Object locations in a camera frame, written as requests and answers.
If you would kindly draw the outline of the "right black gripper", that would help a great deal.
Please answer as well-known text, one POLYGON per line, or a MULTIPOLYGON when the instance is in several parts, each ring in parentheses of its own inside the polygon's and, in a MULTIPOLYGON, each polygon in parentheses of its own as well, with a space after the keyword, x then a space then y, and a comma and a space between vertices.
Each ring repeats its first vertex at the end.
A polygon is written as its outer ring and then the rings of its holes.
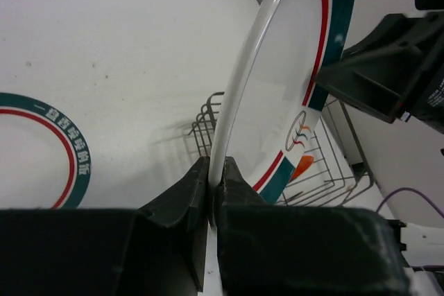
POLYGON ((443 12, 389 14, 342 58, 322 67, 316 84, 386 123, 418 119, 443 129, 443 12))

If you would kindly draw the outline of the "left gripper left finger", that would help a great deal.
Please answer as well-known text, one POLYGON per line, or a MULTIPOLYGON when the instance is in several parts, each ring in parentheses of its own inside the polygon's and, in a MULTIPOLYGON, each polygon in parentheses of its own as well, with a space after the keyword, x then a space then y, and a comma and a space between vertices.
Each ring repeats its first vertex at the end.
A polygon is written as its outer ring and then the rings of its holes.
POLYGON ((209 162, 138 209, 2 210, 1 294, 197 295, 209 162))

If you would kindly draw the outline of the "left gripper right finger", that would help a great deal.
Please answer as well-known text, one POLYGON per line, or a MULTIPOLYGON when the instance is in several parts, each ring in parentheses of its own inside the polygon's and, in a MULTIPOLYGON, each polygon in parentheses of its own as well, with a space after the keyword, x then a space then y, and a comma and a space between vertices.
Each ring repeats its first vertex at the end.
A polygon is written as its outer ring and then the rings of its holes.
POLYGON ((226 295, 410 293, 393 228, 373 211, 268 204, 231 157, 218 200, 218 262, 226 295))

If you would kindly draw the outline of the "white green-rimmed plate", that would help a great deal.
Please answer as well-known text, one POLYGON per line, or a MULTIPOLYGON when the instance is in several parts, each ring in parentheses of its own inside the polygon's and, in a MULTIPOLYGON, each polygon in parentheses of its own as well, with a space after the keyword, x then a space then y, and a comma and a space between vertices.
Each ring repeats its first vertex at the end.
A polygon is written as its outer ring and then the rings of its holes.
POLYGON ((262 0, 225 89, 208 182, 215 192, 232 157, 247 184, 275 203, 321 116, 315 79, 341 59, 355 0, 262 0))

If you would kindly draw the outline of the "white plate green rim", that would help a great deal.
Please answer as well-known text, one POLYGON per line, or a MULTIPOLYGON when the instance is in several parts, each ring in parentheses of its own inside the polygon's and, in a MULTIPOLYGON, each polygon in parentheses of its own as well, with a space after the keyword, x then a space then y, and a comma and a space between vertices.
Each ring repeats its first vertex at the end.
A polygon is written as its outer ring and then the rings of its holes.
POLYGON ((1 93, 1 208, 76 208, 92 173, 78 126, 56 107, 1 93))

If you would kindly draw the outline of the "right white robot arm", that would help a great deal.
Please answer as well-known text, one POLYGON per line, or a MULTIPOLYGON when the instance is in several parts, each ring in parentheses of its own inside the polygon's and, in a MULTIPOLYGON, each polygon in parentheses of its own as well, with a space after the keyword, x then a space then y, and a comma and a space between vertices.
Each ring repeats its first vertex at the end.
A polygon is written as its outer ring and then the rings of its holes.
MULTIPOLYGON (((443 12, 389 14, 316 83, 342 105, 386 123, 418 119, 443 133, 443 12)), ((396 221, 419 295, 443 294, 443 229, 396 221)))

